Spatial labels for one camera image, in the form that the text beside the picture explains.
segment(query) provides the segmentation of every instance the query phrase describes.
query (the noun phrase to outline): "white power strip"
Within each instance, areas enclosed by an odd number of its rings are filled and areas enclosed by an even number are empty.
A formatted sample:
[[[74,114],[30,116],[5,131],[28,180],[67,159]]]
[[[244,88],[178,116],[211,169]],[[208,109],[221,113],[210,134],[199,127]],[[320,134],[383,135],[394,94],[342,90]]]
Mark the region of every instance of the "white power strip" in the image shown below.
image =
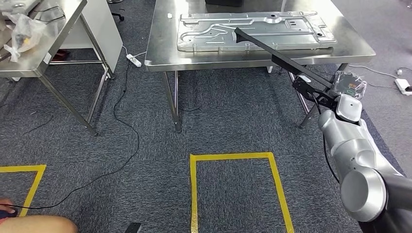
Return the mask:
[[[130,62],[135,64],[135,66],[141,67],[141,62],[138,59],[136,59],[136,57],[134,57],[133,55],[128,54],[126,55],[126,58],[129,59]]]
[[[403,95],[410,96],[412,95],[412,91],[405,91],[405,89],[411,85],[409,85],[408,80],[406,79],[395,79],[395,84],[398,86],[400,92]]]

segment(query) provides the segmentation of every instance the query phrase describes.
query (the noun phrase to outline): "metal plate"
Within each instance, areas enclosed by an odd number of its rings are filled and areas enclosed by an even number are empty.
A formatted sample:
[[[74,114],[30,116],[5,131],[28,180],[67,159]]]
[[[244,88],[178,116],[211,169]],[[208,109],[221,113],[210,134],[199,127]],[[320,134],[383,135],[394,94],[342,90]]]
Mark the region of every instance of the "metal plate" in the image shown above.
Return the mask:
[[[335,37],[317,12],[252,12],[182,14],[177,49],[180,51],[262,50],[248,41],[236,43],[234,30],[244,32],[275,50],[329,48]]]
[[[28,13],[39,4],[41,0],[0,0],[0,12],[4,16],[8,14]]]

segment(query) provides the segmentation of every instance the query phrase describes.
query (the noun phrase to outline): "human hand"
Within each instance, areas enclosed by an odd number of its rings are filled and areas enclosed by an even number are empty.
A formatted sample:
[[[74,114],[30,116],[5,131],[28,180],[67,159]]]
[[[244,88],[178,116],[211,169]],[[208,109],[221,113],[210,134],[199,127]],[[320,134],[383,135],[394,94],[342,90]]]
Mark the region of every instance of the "human hand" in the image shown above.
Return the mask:
[[[0,198],[0,211],[7,211],[9,214],[14,213],[15,210],[13,210],[7,205],[13,205],[12,201],[8,198]]]

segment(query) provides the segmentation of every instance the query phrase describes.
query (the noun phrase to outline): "stainless steel table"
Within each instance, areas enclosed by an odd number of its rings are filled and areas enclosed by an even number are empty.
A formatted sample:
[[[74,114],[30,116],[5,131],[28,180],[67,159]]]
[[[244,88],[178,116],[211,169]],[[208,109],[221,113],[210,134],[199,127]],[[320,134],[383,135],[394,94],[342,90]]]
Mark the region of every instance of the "stainless steel table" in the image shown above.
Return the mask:
[[[97,132],[91,127],[90,120],[99,99],[104,81],[111,77],[111,70],[96,42],[87,22],[85,21],[82,10],[86,5],[87,0],[43,0],[34,11],[43,11],[50,7],[59,6],[64,12],[65,18],[47,23],[46,35],[41,38],[40,43],[33,49],[21,54],[17,63],[10,62],[6,59],[0,62],[0,77],[36,77],[68,108],[73,115],[84,124],[92,135],[97,135]],[[30,17],[34,17],[36,12],[33,12]],[[76,20],[80,18],[84,28],[94,46],[98,55],[96,61],[68,61],[68,62],[51,62],[51,59],[63,44],[71,28]],[[67,65],[67,64],[102,64],[104,74],[101,77],[98,89],[95,93],[92,106],[89,110],[87,118],[84,119],[80,113],[71,105],[71,103],[63,96],[63,94],[53,85],[48,77],[44,74],[49,65]]]
[[[342,64],[368,62],[375,55],[373,49],[355,31],[330,0],[244,0],[242,7],[207,5],[204,0],[157,0],[154,8],[145,65],[148,71],[164,71],[163,84],[176,130],[181,130],[177,107],[179,70],[216,69],[235,67],[268,67],[274,64],[265,51],[249,52],[182,52],[177,50],[178,20],[181,14],[217,12],[316,11],[332,31],[337,45],[333,49],[282,51],[301,65]],[[175,71],[175,92],[169,86],[166,71]],[[299,96],[308,113],[304,100]]]

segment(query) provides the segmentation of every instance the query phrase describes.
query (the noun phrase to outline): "yellow tape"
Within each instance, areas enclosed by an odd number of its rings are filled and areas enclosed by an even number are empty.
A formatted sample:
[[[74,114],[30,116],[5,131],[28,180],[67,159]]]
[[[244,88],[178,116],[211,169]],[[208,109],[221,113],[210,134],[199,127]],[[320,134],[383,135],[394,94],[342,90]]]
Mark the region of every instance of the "yellow tape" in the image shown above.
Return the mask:
[[[24,201],[23,206],[30,207],[30,204],[33,201],[33,197],[37,191],[41,178],[43,177],[44,170],[46,165],[36,165],[36,166],[2,166],[0,167],[0,173],[5,172],[24,172],[24,171],[37,171],[36,177],[34,178],[32,187],[30,187],[29,193],[27,194],[26,200]],[[19,216],[26,216],[28,209],[22,209]]]
[[[279,172],[277,171],[275,157],[273,154],[269,156],[269,164],[271,166],[273,179],[275,180],[275,187],[277,196],[279,197],[280,208],[282,210],[283,219],[285,220],[286,231],[288,233],[293,233],[293,225],[291,215],[289,214],[288,204],[286,203],[285,194],[283,193],[282,183],[280,182]]]
[[[3,172],[21,172],[21,171],[39,171],[46,165],[33,165],[33,166],[0,166],[0,173]]]
[[[196,185],[196,161],[229,160],[229,159],[269,159],[273,179],[275,181],[276,192],[279,197],[280,208],[285,221],[286,231],[294,233],[291,215],[283,193],[279,172],[277,171],[275,157],[271,152],[240,153],[240,154],[202,154],[190,155],[190,183],[191,183],[191,224],[190,232],[198,233],[198,213],[197,213],[197,185]]]
[[[196,185],[196,156],[190,155],[190,184],[192,199],[192,219],[190,223],[190,232],[198,233],[197,224],[197,185]]]
[[[191,155],[195,161],[228,160],[228,159],[265,159],[272,154],[270,152],[261,153],[241,153],[241,154],[201,154]]]

